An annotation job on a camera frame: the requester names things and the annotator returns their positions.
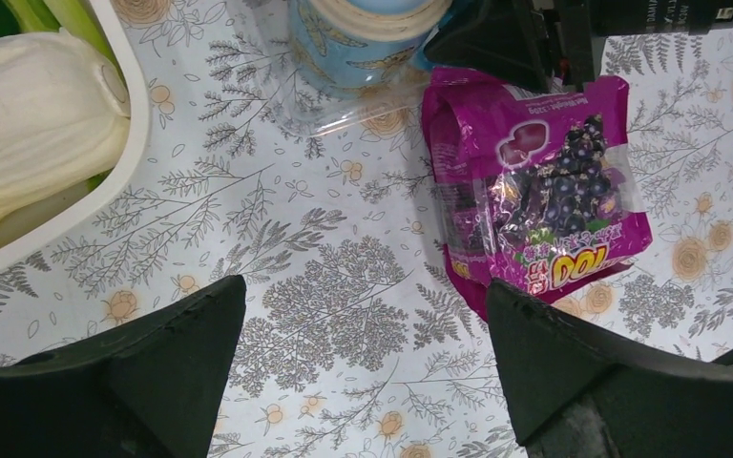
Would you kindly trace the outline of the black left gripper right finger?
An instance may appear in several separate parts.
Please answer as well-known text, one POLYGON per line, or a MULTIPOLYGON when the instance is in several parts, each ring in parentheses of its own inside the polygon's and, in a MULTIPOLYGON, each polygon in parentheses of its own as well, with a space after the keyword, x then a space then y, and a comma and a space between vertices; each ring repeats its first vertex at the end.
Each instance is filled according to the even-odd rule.
POLYGON ((531 457, 733 457, 733 349, 711 362, 625 338, 501 281, 486 305, 531 457))

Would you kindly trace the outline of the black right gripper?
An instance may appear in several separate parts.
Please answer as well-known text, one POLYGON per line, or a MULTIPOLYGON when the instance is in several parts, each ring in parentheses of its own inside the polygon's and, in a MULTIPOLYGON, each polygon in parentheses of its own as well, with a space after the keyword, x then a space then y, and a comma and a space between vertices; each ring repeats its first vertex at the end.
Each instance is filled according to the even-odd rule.
POLYGON ((424 47, 439 67, 466 68, 537 94, 553 74, 571 89, 597 79, 612 36, 733 29, 733 1, 469 1, 424 47))

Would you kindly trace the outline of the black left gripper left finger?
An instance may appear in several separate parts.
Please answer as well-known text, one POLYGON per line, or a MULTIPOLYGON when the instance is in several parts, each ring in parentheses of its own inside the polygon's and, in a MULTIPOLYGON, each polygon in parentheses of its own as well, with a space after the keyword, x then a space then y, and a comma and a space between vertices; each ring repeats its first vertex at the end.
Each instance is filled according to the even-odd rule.
POLYGON ((0 457, 204 457, 245 315, 228 276, 90 338, 0 366, 0 457))

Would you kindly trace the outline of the blue butterfly mug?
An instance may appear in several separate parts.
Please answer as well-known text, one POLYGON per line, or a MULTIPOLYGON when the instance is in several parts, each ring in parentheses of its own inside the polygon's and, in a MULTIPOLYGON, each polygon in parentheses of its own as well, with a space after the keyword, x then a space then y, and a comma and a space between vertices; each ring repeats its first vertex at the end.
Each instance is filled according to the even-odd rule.
POLYGON ((399 77, 450 1, 290 1, 288 46, 315 89, 358 97, 399 77))

